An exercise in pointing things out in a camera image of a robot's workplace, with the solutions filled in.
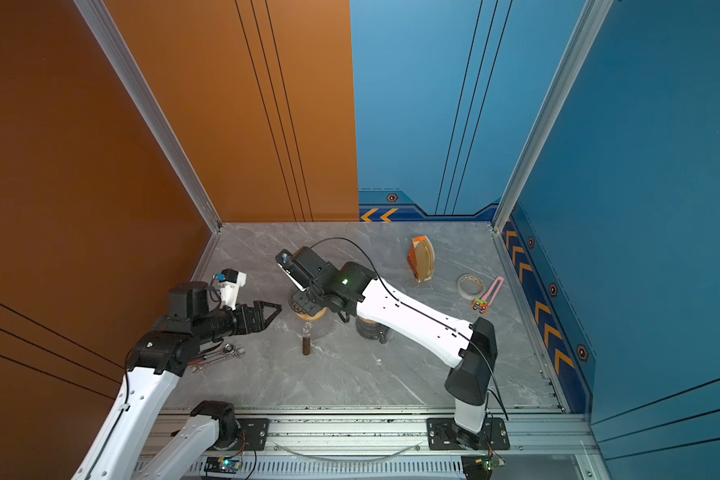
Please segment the grey ribbed glass pitcher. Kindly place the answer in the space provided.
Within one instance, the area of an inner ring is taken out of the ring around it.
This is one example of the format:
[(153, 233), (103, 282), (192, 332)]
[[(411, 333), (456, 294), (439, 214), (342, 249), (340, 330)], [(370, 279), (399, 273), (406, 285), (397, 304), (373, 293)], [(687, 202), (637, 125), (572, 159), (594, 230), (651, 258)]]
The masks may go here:
[(377, 340), (381, 344), (386, 344), (388, 341), (390, 329), (386, 325), (357, 317), (355, 327), (357, 333), (365, 339)]

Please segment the orange coffee filter box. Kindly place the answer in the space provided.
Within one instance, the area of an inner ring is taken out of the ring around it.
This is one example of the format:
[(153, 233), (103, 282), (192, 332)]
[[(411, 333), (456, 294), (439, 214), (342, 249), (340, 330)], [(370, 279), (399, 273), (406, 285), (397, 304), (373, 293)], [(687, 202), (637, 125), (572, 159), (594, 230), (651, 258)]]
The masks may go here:
[(435, 252), (426, 235), (417, 236), (411, 240), (407, 261), (417, 282), (427, 282), (433, 277)]

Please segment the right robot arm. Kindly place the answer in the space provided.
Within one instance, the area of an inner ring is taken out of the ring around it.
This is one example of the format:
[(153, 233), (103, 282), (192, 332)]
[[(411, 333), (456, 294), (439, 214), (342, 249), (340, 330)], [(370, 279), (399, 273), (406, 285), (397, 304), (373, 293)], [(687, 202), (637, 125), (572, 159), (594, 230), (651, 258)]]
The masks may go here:
[(393, 289), (375, 268), (347, 262), (340, 269), (312, 248), (281, 251), (275, 260), (297, 287), (292, 299), (313, 315), (327, 309), (384, 326), (425, 347), (450, 368), (446, 391), (455, 400), (452, 431), (460, 446), (478, 450), (485, 427), (490, 382), (497, 360), (494, 325), (450, 317)]

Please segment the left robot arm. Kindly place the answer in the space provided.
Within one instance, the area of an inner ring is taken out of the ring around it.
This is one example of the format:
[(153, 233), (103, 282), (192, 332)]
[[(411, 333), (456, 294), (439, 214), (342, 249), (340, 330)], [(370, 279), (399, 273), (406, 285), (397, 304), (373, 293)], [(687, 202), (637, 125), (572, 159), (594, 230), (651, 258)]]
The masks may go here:
[(179, 479), (206, 450), (240, 446), (243, 430), (233, 405), (203, 401), (169, 443), (136, 468), (165, 401), (202, 346), (262, 332), (282, 311), (265, 301), (211, 308), (210, 289), (205, 282), (186, 282), (169, 292), (166, 313), (128, 354), (120, 390), (74, 478)]

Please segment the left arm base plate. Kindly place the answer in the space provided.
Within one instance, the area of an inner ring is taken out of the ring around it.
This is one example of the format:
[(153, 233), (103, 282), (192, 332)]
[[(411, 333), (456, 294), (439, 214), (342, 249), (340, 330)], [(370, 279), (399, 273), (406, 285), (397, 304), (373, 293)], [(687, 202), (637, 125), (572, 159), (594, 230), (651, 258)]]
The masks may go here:
[(236, 419), (233, 424), (220, 425), (219, 438), (212, 449), (222, 452), (238, 452), (241, 450), (263, 451), (269, 433), (268, 418)]

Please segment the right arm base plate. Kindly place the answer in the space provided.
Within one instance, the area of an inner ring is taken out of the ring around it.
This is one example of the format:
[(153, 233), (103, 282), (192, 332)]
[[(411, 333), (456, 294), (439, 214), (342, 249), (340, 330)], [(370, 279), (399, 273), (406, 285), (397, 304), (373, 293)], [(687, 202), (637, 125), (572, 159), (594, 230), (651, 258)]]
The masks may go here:
[(478, 433), (458, 427), (453, 418), (428, 418), (427, 440), (431, 450), (509, 450), (511, 445), (505, 422), (487, 417)]

